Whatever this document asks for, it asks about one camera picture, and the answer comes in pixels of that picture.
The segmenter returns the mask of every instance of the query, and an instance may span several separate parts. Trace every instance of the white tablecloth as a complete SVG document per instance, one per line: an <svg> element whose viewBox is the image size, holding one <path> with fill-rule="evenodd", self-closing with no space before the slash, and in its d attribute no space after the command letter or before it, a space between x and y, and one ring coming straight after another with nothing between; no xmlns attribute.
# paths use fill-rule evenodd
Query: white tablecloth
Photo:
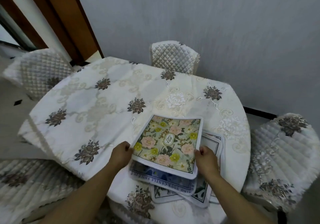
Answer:
<svg viewBox="0 0 320 224"><path fill-rule="evenodd" d="M204 118L203 129L226 139L226 180L241 190L250 161L250 130L229 84L107 57L87 65L48 92L19 134L84 180L106 165L114 146L132 143L151 114ZM127 167L108 196L160 223L220 223L218 204L200 209L187 201L154 204L147 185Z"/></svg>

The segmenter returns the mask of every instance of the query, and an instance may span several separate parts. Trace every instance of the quilted chair cover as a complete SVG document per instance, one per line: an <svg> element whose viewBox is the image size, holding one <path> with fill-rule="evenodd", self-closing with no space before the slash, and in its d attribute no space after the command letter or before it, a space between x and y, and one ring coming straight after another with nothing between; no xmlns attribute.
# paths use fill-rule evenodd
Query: quilted chair cover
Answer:
<svg viewBox="0 0 320 224"><path fill-rule="evenodd" d="M51 160L0 161L0 224L18 224L40 206L67 197L82 184Z"/></svg>
<svg viewBox="0 0 320 224"><path fill-rule="evenodd" d="M200 54L178 41L153 43L150 48L154 67L186 74L195 74Z"/></svg>
<svg viewBox="0 0 320 224"><path fill-rule="evenodd" d="M58 51L45 48L16 58L2 75L13 84L24 87L33 99L40 100L72 72L70 63Z"/></svg>
<svg viewBox="0 0 320 224"><path fill-rule="evenodd" d="M285 114L251 132L245 194L293 210L320 172L320 141L306 120Z"/></svg>

